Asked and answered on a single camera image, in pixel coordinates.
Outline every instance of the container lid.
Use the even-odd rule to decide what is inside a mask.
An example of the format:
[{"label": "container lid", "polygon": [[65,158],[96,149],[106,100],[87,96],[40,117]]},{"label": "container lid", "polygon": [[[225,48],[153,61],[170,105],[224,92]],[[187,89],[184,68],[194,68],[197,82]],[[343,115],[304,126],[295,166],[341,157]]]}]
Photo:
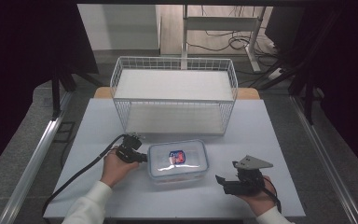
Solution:
[{"label": "container lid", "polygon": [[147,154],[149,174],[155,179],[204,173],[209,168],[205,145],[200,140],[152,145]]}]

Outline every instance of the white table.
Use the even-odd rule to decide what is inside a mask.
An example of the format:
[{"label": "white table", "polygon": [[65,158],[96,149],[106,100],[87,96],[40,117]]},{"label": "white table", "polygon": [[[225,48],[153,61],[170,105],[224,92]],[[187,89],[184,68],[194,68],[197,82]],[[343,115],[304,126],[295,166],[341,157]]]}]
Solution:
[{"label": "white table", "polygon": [[[109,143],[123,133],[117,111],[111,99],[91,99],[78,130],[62,174],[59,188],[67,179],[94,160]],[[226,195],[215,175],[237,179],[232,161],[246,155],[273,163],[262,169],[278,191],[282,213],[287,217],[305,216],[296,188],[287,169],[262,100],[237,100],[225,136],[153,136],[143,140],[140,152],[146,153],[152,144],[188,139],[204,141],[210,169],[198,181],[159,186],[152,182],[147,165],[132,171],[114,187],[106,205],[106,217],[116,219],[242,219],[253,217],[249,206],[232,195]],[[45,213],[48,218],[65,217],[72,203],[86,194],[101,177],[103,162],[98,162],[75,180],[55,200]]]}]

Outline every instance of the hand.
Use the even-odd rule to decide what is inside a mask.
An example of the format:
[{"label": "hand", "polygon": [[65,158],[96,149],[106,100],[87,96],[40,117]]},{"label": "hand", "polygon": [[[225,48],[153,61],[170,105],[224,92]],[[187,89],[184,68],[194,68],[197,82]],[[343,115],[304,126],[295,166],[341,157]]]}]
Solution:
[{"label": "hand", "polygon": [[139,163],[126,163],[116,155],[117,147],[112,148],[103,158],[103,176],[101,182],[104,182],[110,188],[122,180],[126,174],[139,166]]},{"label": "hand", "polygon": [[[272,187],[271,183],[269,183],[269,181],[267,180],[264,180],[264,183],[266,184],[266,189],[271,191],[273,194],[275,194],[276,193],[275,189]],[[252,197],[245,196],[245,195],[236,195],[236,196],[246,201],[257,217],[264,214],[269,209],[275,206],[275,202],[263,191]]]}]

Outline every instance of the white wire basket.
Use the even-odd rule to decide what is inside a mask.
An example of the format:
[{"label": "white wire basket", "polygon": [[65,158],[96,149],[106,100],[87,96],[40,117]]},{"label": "white wire basket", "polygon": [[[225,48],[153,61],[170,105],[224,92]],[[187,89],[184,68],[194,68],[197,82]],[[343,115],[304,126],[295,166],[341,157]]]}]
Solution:
[{"label": "white wire basket", "polygon": [[120,57],[110,87],[126,133],[224,135],[238,82],[229,59]]}]

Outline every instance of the white sleeve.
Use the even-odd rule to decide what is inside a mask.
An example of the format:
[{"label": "white sleeve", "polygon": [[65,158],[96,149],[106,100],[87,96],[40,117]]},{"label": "white sleeve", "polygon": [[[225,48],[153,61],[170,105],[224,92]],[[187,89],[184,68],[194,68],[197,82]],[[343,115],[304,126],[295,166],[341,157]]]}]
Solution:
[{"label": "white sleeve", "polygon": [[112,189],[109,186],[101,181],[96,182],[85,196],[72,204],[63,223],[103,223],[104,207],[111,195]]},{"label": "white sleeve", "polygon": [[259,224],[293,224],[289,222],[275,206],[256,218]]}]

